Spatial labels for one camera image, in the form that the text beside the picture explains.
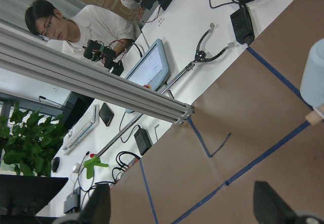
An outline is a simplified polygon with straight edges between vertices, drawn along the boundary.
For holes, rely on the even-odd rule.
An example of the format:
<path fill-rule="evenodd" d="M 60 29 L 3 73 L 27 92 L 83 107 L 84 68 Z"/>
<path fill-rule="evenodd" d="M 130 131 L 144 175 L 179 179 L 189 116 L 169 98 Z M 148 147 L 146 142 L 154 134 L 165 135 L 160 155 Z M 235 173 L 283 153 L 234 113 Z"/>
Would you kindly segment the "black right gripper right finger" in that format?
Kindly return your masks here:
<path fill-rule="evenodd" d="M 265 181 L 254 183 L 253 213 L 258 223 L 323 223 L 315 214 L 295 212 Z"/>

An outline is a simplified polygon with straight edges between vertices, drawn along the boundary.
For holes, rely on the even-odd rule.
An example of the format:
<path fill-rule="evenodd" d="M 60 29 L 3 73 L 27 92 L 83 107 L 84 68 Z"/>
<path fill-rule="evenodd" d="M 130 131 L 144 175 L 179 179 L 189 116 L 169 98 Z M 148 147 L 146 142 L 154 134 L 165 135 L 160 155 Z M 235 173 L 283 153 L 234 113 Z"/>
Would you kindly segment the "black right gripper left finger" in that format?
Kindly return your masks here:
<path fill-rule="evenodd" d="M 93 223 L 108 224 L 111 218 L 111 201 L 109 184 L 99 184 L 90 196 L 81 212 L 66 214 L 53 223 Z"/>

